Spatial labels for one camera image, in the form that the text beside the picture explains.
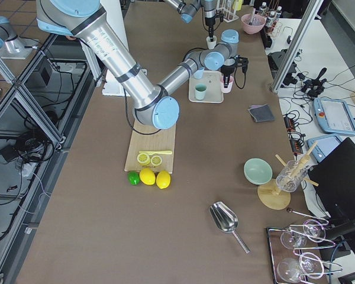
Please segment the lime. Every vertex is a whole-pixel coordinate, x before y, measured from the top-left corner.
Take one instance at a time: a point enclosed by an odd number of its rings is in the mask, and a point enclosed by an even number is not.
[[[150,156],[146,153],[141,153],[137,156],[137,161],[141,166],[146,166],[150,163]]]
[[[160,156],[153,156],[151,157],[151,164],[156,167],[162,163],[162,157]]]
[[[158,173],[156,177],[156,185],[160,189],[168,188],[168,186],[171,183],[171,175],[165,171],[162,170],[160,173]]]
[[[128,180],[131,185],[138,185],[140,183],[140,176],[137,172],[129,172]]]
[[[145,185],[153,185],[155,183],[155,174],[148,167],[140,171],[140,179]]]

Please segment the wooden cutting board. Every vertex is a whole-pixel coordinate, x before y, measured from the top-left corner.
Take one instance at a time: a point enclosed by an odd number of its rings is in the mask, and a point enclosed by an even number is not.
[[[136,130],[142,133],[152,133],[157,129],[149,126],[140,124],[138,121],[134,122],[133,126]],[[153,135],[141,135],[133,131],[128,156],[125,162],[126,172],[139,172],[144,167],[149,167],[154,172],[160,172],[161,170],[166,170],[172,173],[173,169],[173,156],[175,154],[175,132],[176,124],[170,129],[160,130],[157,134]],[[147,166],[141,166],[137,162],[137,156],[139,151],[160,151],[160,150],[172,150],[171,155],[157,154],[162,158],[162,163],[160,166],[153,166],[151,163]]]

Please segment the blue-framed device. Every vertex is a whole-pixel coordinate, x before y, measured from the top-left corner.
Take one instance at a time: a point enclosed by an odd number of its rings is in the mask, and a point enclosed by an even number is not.
[[[319,126],[326,133],[355,136],[355,120],[345,101],[315,98],[313,107]]]
[[[319,137],[307,139],[308,147],[310,148],[317,141],[317,146],[314,147],[312,155],[318,163],[321,163],[327,155],[329,155],[342,142],[342,138],[336,134],[327,134]]]

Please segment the green bowl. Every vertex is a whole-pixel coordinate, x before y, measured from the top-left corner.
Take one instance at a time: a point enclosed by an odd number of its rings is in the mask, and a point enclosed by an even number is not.
[[[264,185],[272,178],[271,166],[264,160],[252,158],[244,164],[246,179],[255,185]]]

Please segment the pink bowl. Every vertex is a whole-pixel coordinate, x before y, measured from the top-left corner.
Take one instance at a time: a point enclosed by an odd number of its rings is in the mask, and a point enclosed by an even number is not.
[[[261,15],[254,15],[254,21],[258,21],[260,25],[249,25],[251,14],[246,14],[241,17],[242,28],[246,34],[256,34],[258,33],[265,25],[266,18]]]

